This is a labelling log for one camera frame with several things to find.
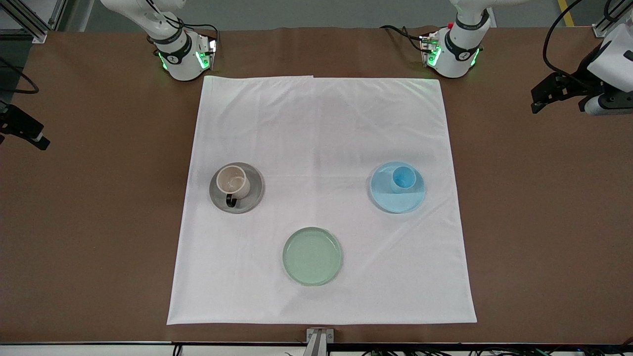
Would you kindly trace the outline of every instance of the gray plate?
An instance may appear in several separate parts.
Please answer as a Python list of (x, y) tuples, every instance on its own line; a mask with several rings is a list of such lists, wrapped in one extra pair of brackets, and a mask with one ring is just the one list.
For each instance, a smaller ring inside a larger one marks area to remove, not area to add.
[[(251, 183), (251, 191), (246, 197), (244, 197), (244, 199), (238, 200), (233, 208), (229, 208), (227, 206), (227, 195), (221, 192), (218, 189), (218, 185), (215, 184), (215, 179), (218, 177), (218, 173), (227, 165), (236, 165), (243, 169), (248, 181)], [(246, 213), (250, 209), (253, 209), (261, 201), (261, 197), (264, 195), (264, 179), (262, 178), (260, 172), (252, 165), (242, 162), (229, 163), (227, 165), (218, 169), (218, 172), (215, 172), (213, 178), (211, 178), (211, 183), (209, 184), (209, 195), (211, 196), (211, 201), (223, 212), (231, 214)]]

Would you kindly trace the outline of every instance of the metal bracket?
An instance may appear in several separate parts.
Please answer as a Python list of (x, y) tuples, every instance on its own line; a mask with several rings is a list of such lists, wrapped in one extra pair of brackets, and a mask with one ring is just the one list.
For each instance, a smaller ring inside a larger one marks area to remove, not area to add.
[(37, 16), (20, 0), (0, 0), (0, 8), (4, 9), (15, 22), (19, 23), (33, 36), (33, 43), (44, 43), (49, 25)]
[(325, 331), (325, 336), (326, 336), (327, 343), (333, 343), (334, 342), (334, 329), (327, 329), (327, 328), (324, 328), (324, 327), (311, 327), (311, 328), (306, 330), (306, 342), (307, 343), (310, 342), (310, 338), (312, 337), (312, 335), (317, 330)]
[(334, 329), (311, 327), (306, 330), (306, 342), (303, 356), (326, 356), (327, 344), (334, 342)]
[(617, 25), (626, 22), (629, 9), (633, 6), (633, 3), (625, 4), (626, 1), (620, 1), (617, 5), (609, 10), (611, 17), (617, 18), (617, 22), (611, 22), (604, 16), (600, 16), (596, 23), (591, 24), (594, 36), (596, 38), (605, 38), (606, 35), (611, 32)]

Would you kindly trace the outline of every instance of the wire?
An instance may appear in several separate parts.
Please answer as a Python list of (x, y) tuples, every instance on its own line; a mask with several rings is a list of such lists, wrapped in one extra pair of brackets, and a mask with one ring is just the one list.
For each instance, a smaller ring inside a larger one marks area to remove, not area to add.
[(3, 62), (8, 68), (12, 69), (14, 72), (19, 74), (22, 78), (24, 78), (33, 87), (32, 90), (0, 88), (0, 91), (13, 92), (13, 93), (17, 93), (17, 94), (37, 94), (39, 92), (39, 88), (37, 87), (37, 85), (35, 83), (33, 83), (33, 80), (31, 80), (31, 78), (27, 77), (24, 73), (22, 73), (21, 70), (17, 69), (17, 67), (14, 67), (11, 63), (7, 62), (2, 57), (0, 57), (0, 61)]
[(485, 348), (483, 350), (479, 350), (475, 352), (475, 355), (481, 356), (481, 354), (484, 352), (491, 352), (495, 356), (529, 356), (529, 355), (535, 354), (534, 352), (531, 352), (531, 351), (521, 352), (514, 348), (490, 347), (490, 348)]
[(422, 352), (426, 356), (451, 356), (450, 354), (446, 352), (442, 352), (434, 348), (424, 348), (424, 349), (417, 350), (417, 352)]
[(418, 47), (418, 46), (416, 46), (416, 45), (415, 45), (415, 42), (413, 42), (413, 39), (411, 39), (411, 37), (412, 37), (412, 36), (409, 34), (409, 32), (407, 32), (406, 27), (402, 26), (402, 31), (404, 32), (404, 34), (405, 34), (406, 38), (407, 38), (407, 39), (409, 39), (409, 42), (411, 42), (411, 45), (413, 46), (413, 48), (415, 48), (415, 49), (417, 49), (418, 51), (423, 52), (423, 53), (431, 53), (431, 51), (430, 51), (430, 50), (428, 50), (428, 49), (422, 49), (422, 48), (420, 48), (420, 47)]
[(166, 20), (166, 22), (169, 24), (169, 26), (171, 26), (171, 27), (173, 27), (173, 28), (175, 28), (175, 29), (177, 29), (177, 30), (180, 30), (180, 29), (182, 29), (182, 28), (187, 28), (187, 29), (191, 29), (191, 30), (193, 30), (193, 29), (194, 29), (194, 27), (211, 27), (211, 28), (215, 31), (215, 37), (216, 37), (216, 40), (217, 40), (218, 42), (220, 42), (220, 31), (217, 29), (217, 27), (215, 27), (215, 26), (213, 26), (213, 25), (211, 25), (211, 24), (209, 24), (209, 23), (202, 23), (202, 24), (200, 24), (200, 25), (193, 25), (193, 24), (190, 24), (190, 23), (185, 23), (185, 22), (183, 22), (181, 19), (179, 19), (179, 18), (177, 18), (177, 17), (176, 17), (176, 20), (174, 20), (173, 18), (170, 18), (169, 16), (167, 16), (167, 15), (163, 14), (162, 12), (158, 11), (158, 9), (156, 8), (156, 6), (155, 6), (155, 5), (154, 5), (154, 3), (152, 2), (152, 0), (145, 0), (145, 2), (146, 2), (146, 3), (149, 5), (149, 7), (151, 7), (151, 8), (152, 8), (152, 9), (153, 9), (153, 10), (154, 10), (157, 14), (164, 16), (164, 17), (165, 17), (165, 20)]
[(554, 72), (560, 74), (560, 75), (564, 75), (566, 77), (568, 77), (569, 79), (572, 79), (574, 82), (578, 83), (580, 86), (582, 86), (583, 88), (594, 92), (595, 90), (581, 82), (578, 78), (574, 77), (573, 75), (567, 73), (566, 71), (554, 66), (548, 59), (548, 46), (549, 46), (549, 39), (552, 36), (552, 33), (554, 32), (554, 29), (556, 28), (556, 25), (560, 22), (560, 20), (563, 19), (563, 17), (565, 16), (565, 14), (567, 14), (574, 6), (580, 4), (583, 0), (575, 0), (571, 5), (567, 6), (567, 8), (565, 10), (563, 10), (563, 12), (560, 13), (560, 15), (558, 15), (558, 17), (556, 18), (556, 20), (554, 21), (554, 23), (552, 23), (552, 26), (549, 28), (548, 34), (545, 37), (545, 42), (543, 43), (543, 62), (545, 62), (545, 64), (552, 69)]
[(561, 348), (562, 345), (558, 345), (556, 347), (554, 347), (554, 349), (552, 351), (548, 351), (546, 352), (546, 354), (551, 355), (552, 353), (555, 353), (556, 351), (558, 351), (559, 348)]
[[(381, 29), (388, 29), (388, 30), (393, 30), (393, 31), (396, 31), (399, 35), (402, 35), (402, 36), (408, 37), (409, 39), (415, 39), (415, 40), (419, 40), (419, 39), (420, 39), (419, 37), (412, 36), (412, 35), (410, 35), (408, 32), (403, 32), (403, 31), (402, 31), (402, 30), (400, 30), (399, 28), (397, 28), (397, 27), (395, 27), (395, 26), (392, 26), (392, 25), (384, 25), (384, 26), (380, 26), (380, 28), (381, 28)], [(427, 32), (427, 33), (425, 33), (425, 34), (421, 34), (420, 36), (426, 36), (426, 35), (428, 35), (428, 34), (430, 34), (430, 32)]]
[(605, 14), (605, 19), (609, 20), (610, 22), (618, 22), (617, 18), (611, 17), (611, 14), (615, 11), (615, 9), (618, 6), (616, 6), (615, 8), (613, 8), (613, 10), (609, 11), (609, 8), (611, 8), (611, 0), (606, 0), (605, 2), (605, 8), (603, 10), (604, 14)]
[(173, 346), (172, 356), (180, 356), (182, 352), (182, 345), (176, 344)]
[[(617, 3), (617, 4), (613, 7), (613, 9), (611, 9), (611, 11), (609, 11), (608, 13), (609, 13), (609, 14), (614, 13), (614, 12), (615, 12), (615, 10), (616, 10), (616, 9), (619, 9), (619, 8), (620, 8), (620, 6), (622, 6), (622, 4), (623, 4), (624, 2), (626, 2), (626, 0), (620, 0), (620, 2), (619, 2), (619, 3)], [(620, 11), (620, 12), (619, 12), (617, 15), (615, 15), (615, 17), (613, 17), (613, 18), (620, 18), (620, 17), (621, 17), (621, 16), (622, 16), (625, 12), (627, 12), (627, 11), (631, 8), (631, 6), (633, 6), (633, 1), (632, 1), (632, 2), (630, 2), (627, 6), (624, 6), (624, 8), (622, 9), (622, 11)], [(596, 28), (598, 28), (598, 27), (602, 26), (602, 24), (603, 24), (605, 21), (607, 21), (608, 23), (605, 25), (605, 27), (604, 27), (604, 29), (603, 29), (602, 31), (604, 31), (604, 30), (608, 29), (609, 27), (611, 27), (611, 26), (614, 24), (614, 22), (611, 22), (611, 21), (607, 20), (607, 19), (603, 16), (603, 18), (600, 20), (600, 22), (598, 22), (598, 23), (596, 24)]]
[[(611, 11), (609, 11), (609, 15), (614, 13), (616, 9), (618, 9), (622, 4), (624, 3), (623, 0), (621, 0), (617, 5), (615, 5), (613, 7), (613, 9)], [(626, 12), (628, 12), (628, 10), (631, 8), (631, 6), (633, 6), (633, 1), (628, 3), (627, 6), (624, 6), (624, 8), (622, 9), (622, 11), (620, 11), (617, 15), (615, 15), (615, 17), (609, 16), (609, 18), (605, 17), (603, 19), (604, 20), (608, 20), (611, 24), (613, 24), (614, 22), (618, 22), (619, 18), (622, 17), (622, 15)]]

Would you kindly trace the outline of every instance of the mug handle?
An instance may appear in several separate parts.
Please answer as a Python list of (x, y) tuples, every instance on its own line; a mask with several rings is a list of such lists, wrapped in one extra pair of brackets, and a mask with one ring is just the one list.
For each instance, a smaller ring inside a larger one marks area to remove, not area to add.
[(237, 203), (237, 199), (233, 199), (233, 194), (227, 194), (227, 205), (229, 208), (234, 208), (235, 203)]

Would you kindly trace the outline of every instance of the brown table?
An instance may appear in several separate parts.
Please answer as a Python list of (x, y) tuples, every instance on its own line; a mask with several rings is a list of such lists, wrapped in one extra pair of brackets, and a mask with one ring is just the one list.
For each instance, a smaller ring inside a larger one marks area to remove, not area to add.
[[(633, 334), (633, 117), (590, 117), (577, 100), (531, 114), (545, 33), (492, 29), (466, 77), (440, 79), (479, 322), (336, 326), (337, 341)], [(573, 70), (596, 43), (557, 30), (551, 59)], [(226, 32), (215, 68), (438, 78), (378, 29)], [(0, 341), (305, 340), (298, 325), (165, 325), (201, 79), (169, 78), (142, 33), (52, 33), (25, 72), (41, 92), (14, 103), (52, 143), (0, 146)]]

